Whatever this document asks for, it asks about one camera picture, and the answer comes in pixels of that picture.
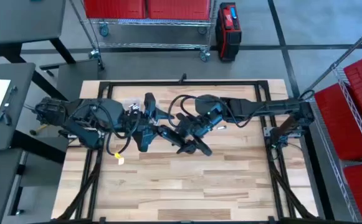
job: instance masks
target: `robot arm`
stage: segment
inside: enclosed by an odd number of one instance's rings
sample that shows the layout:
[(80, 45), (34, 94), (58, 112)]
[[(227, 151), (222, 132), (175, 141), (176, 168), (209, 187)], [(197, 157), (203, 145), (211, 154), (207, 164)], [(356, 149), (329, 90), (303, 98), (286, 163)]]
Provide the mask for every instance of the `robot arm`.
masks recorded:
[[(182, 107), (187, 98), (196, 100), (198, 116), (188, 113)], [(161, 136), (179, 147), (177, 154), (182, 152), (192, 154), (199, 149), (207, 156), (210, 156), (212, 151), (202, 138), (222, 120), (242, 128), (254, 116), (289, 114), (290, 117), (279, 128), (274, 128), (270, 132), (271, 142), (276, 145), (281, 142), (282, 136), (301, 132), (301, 126), (313, 122), (310, 106), (298, 99), (251, 102), (246, 99), (218, 98), (212, 95), (187, 96), (187, 98), (181, 101), (181, 108), (186, 115), (182, 113), (176, 115), (179, 119), (178, 125), (170, 122), (175, 129), (163, 125), (156, 126), (152, 122), (152, 120), (174, 119), (170, 111), (166, 113), (156, 107), (152, 93), (145, 95), (144, 112), (135, 105), (129, 110), (124, 110), (120, 102), (110, 99), (67, 102), (52, 98), (44, 98), (36, 105), (34, 112), (42, 124), (61, 126), (69, 133), (78, 136), (80, 142), (91, 149), (103, 146), (100, 133), (114, 133), (122, 139), (132, 137), (141, 152), (147, 152), (154, 138)]]

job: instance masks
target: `concrete floor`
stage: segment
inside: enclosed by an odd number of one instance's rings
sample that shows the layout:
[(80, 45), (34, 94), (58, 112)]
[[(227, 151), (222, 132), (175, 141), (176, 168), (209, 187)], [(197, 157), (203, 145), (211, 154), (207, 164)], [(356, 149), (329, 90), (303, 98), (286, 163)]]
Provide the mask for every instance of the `concrete floor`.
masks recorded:
[[(242, 45), (278, 45), (279, 40), (267, 1), (234, 0), (237, 3), (242, 24)], [(362, 36), (362, 0), (275, 0), (286, 44), (353, 44)], [(166, 33), (164, 37), (152, 33)], [(70, 49), (89, 49), (83, 32), (70, 4), (65, 10), (62, 42)], [(195, 28), (185, 27), (120, 27), (110, 28), (110, 36), (105, 41), (119, 42), (172, 42), (204, 43)], [(23, 50), (53, 49), (49, 42), (24, 44)], [(289, 51), (298, 88), (303, 91), (345, 50), (291, 50)], [(221, 63), (216, 52), (211, 52), (210, 62), (203, 63), (198, 52), (130, 52), (102, 54), (106, 70), (102, 76), (106, 79), (178, 79), (183, 73), (188, 78), (281, 78), (286, 81), (288, 93), (292, 96), (291, 85), (280, 50), (245, 50), (241, 51), (234, 63)], [(28, 62), (38, 65), (63, 62), (58, 54), (24, 54)], [(86, 59), (87, 53), (73, 54), (76, 60)], [(348, 57), (343, 65), (362, 58), (362, 50), (357, 50)], [(0, 63), (7, 63), (0, 58)], [(52, 84), (55, 78), (44, 74)], [(320, 83), (322, 89), (335, 80), (331, 75)], [(28, 105), (39, 102), (45, 93), (32, 83), (26, 100)], [(24, 110), (17, 127), (28, 133), (39, 123), (35, 115)], [(43, 136), (55, 135), (55, 131), (42, 133)], [(3, 223), (30, 223), (47, 221), (53, 207), (57, 185), (29, 187), (24, 190), (20, 208), (26, 213), (16, 218), (5, 218)], [(342, 207), (344, 200), (334, 193), (333, 203)], [(339, 220), (349, 220), (349, 213), (344, 208), (335, 211)]]

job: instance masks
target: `yellow tag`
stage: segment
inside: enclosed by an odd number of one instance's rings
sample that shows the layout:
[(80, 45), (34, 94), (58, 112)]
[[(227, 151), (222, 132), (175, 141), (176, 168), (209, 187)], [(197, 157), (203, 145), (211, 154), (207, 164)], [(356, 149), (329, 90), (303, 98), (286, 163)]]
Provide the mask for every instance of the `yellow tag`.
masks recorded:
[(116, 157), (116, 159), (118, 159), (118, 165), (124, 164), (124, 157), (122, 157), (119, 153), (115, 153), (114, 157)]

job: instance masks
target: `wooden table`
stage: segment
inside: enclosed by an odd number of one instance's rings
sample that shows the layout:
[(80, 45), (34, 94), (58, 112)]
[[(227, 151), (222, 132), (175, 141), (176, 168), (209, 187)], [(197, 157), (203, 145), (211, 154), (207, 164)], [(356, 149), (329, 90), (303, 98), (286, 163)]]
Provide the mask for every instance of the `wooden table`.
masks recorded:
[[(268, 82), (273, 100), (288, 98), (283, 80)], [(85, 81), (81, 97), (96, 98), (99, 83)], [(115, 86), (113, 99), (125, 106), (134, 102), (143, 105), (146, 92), (152, 92), (158, 107), (165, 111), (172, 99), (180, 94), (212, 94), (256, 101), (252, 86)], [(194, 111), (193, 100), (186, 102), (186, 109)], [(180, 111), (178, 103), (173, 114)], [(278, 125), (286, 118), (277, 116)], [(123, 153), (125, 164), (122, 166), (104, 152), (93, 219), (252, 221), (267, 220), (270, 215), (276, 217), (259, 119), (252, 119), (243, 129), (233, 124), (226, 126), (227, 129), (215, 129), (203, 139), (213, 150), (211, 157), (201, 152), (176, 155), (177, 148), (160, 137), (153, 141), (147, 153), (139, 153), (136, 144), (131, 142)], [(289, 141), (300, 144), (296, 139)], [(124, 143), (113, 138), (110, 149), (118, 151)], [(292, 190), (308, 210), (317, 215), (301, 150), (289, 146), (283, 152)], [(81, 148), (67, 151), (52, 218), (58, 217), (79, 191), (85, 155), (86, 150)], [(88, 198), (87, 195), (83, 217)]]

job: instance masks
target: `metal shelving unit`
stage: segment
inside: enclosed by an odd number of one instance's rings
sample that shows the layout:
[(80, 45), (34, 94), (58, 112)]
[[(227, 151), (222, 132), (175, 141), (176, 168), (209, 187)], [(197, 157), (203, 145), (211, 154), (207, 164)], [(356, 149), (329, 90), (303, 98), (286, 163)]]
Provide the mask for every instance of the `metal shelving unit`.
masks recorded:
[[(100, 54), (100, 48), (107, 47), (134, 47), (134, 48), (157, 48), (157, 49), (199, 49), (199, 57), (203, 62), (207, 62), (210, 58), (209, 49), (211, 47), (211, 38), (214, 26), (216, 24), (216, 7), (217, 0), (210, 1), (210, 18), (206, 21), (200, 20), (169, 20), (169, 19), (82, 19), (81, 14), (72, 3), (73, 9), (84, 28), (84, 31), (89, 36), (89, 41), (94, 47), (94, 54)], [(88, 33), (86, 24), (90, 24), (93, 27), (93, 34), (95, 40), (92, 40), (91, 35)], [(197, 32), (201, 35), (206, 35), (206, 44), (162, 44), (162, 43), (115, 43), (105, 40), (105, 37), (109, 34), (110, 25), (121, 26), (180, 26), (180, 27), (197, 27)], [(103, 40), (97, 39), (96, 33), (99, 33)]]
[[(329, 74), (333, 74), (336, 82), (339, 84), (344, 97), (347, 101), (347, 104), (354, 116), (354, 119), (359, 127), (359, 129), (361, 130), (362, 133), (362, 117), (361, 115), (358, 113), (358, 110), (356, 109), (356, 105), (347, 89), (347, 86), (350, 85), (344, 71), (342, 68), (340, 68), (340, 63), (342, 61), (344, 61), (345, 58), (347, 58), (355, 49), (357, 49), (360, 45), (362, 44), (362, 37), (350, 48), (348, 49), (338, 60), (336, 60), (335, 62), (333, 62), (329, 68), (311, 85), (309, 86), (307, 89), (311, 90), (311, 89), (316, 89), (318, 88), (319, 84), (322, 82), (322, 80), (327, 77)], [(343, 161), (341, 161), (339, 158), (337, 158), (336, 153), (335, 153), (335, 149), (333, 146), (333, 143), (331, 142), (330, 139), (330, 135), (327, 131), (325, 122), (321, 116), (320, 110), (317, 106), (317, 103), (315, 102), (315, 100), (313, 100), (311, 102), (312, 104), (312, 108), (313, 108), (313, 112), (315, 115), (315, 124), (316, 127), (318, 129), (320, 138), (322, 140), (322, 143), (325, 147), (330, 165), (333, 169), (333, 173), (335, 175), (335, 178), (338, 182), (338, 186), (341, 190), (341, 193), (343, 195), (343, 198), (346, 202), (346, 206), (348, 208), (348, 211), (350, 212), (351, 215), (351, 219), (354, 222), (362, 222), (362, 219), (360, 217), (360, 212), (358, 210), (358, 207), (356, 206), (355, 200), (352, 196), (351, 190), (343, 176), (343, 171), (341, 169), (341, 164), (343, 164)]]

